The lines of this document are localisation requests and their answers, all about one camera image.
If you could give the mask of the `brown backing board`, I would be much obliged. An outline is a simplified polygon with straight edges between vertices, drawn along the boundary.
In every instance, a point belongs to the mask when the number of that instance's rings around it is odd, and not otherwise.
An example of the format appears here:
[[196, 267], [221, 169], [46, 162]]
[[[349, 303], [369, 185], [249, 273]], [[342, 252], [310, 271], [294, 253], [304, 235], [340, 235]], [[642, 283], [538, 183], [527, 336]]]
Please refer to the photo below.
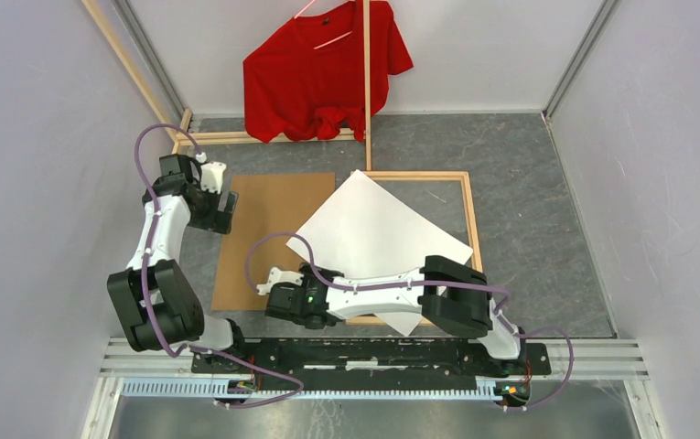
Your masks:
[[238, 175], [231, 190], [238, 193], [232, 231], [222, 237], [210, 309], [262, 311], [266, 298], [257, 284], [276, 266], [294, 271], [303, 261], [287, 246], [286, 237], [261, 239], [277, 232], [296, 232], [336, 187], [333, 173]]

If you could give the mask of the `printed photo sheet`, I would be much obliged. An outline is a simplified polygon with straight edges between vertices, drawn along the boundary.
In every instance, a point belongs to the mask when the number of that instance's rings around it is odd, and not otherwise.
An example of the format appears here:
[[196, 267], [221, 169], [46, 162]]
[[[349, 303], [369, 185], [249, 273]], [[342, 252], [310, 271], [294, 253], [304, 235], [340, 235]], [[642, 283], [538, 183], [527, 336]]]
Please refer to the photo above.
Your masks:
[[[457, 213], [460, 241], [436, 225], [436, 213]], [[355, 170], [300, 227], [287, 247], [302, 259], [350, 278], [380, 278], [423, 265], [427, 255], [470, 262], [481, 270], [479, 235], [468, 172]]]

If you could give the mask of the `light wooden picture frame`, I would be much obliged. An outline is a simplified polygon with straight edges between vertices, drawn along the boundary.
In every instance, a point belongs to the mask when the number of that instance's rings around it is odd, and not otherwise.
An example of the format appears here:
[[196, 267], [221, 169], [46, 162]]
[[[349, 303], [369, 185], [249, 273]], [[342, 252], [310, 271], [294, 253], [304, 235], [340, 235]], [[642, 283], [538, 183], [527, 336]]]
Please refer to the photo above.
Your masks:
[[479, 234], [466, 171], [353, 171], [337, 187], [342, 242], [352, 277], [398, 274], [428, 254], [481, 271]]

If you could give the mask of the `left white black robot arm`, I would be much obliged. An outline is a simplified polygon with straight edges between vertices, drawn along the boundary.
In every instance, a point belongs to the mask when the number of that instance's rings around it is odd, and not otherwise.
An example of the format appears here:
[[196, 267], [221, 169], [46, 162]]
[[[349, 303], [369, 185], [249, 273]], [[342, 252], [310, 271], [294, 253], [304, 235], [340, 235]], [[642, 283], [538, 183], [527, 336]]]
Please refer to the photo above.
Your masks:
[[209, 321], [179, 265], [185, 230], [227, 235], [238, 201], [223, 190], [227, 166], [204, 154], [166, 155], [161, 175], [142, 197], [145, 222], [129, 263], [107, 280], [107, 291], [129, 347], [135, 352], [162, 350], [173, 357], [195, 345], [227, 372], [249, 360], [242, 332], [231, 320]]

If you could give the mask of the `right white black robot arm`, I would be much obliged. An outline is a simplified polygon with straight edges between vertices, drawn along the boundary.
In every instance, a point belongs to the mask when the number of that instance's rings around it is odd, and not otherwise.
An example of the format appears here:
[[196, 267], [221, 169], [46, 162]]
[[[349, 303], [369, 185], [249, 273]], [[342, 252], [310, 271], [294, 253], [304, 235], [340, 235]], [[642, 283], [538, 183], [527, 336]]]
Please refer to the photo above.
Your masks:
[[489, 286], [484, 273], [444, 256], [430, 255], [422, 267], [404, 273], [365, 279], [306, 262], [296, 272], [274, 267], [254, 289], [267, 299], [267, 316], [308, 329], [358, 316], [412, 314], [450, 336], [478, 341], [502, 373], [527, 360], [521, 330], [502, 314], [508, 293]]

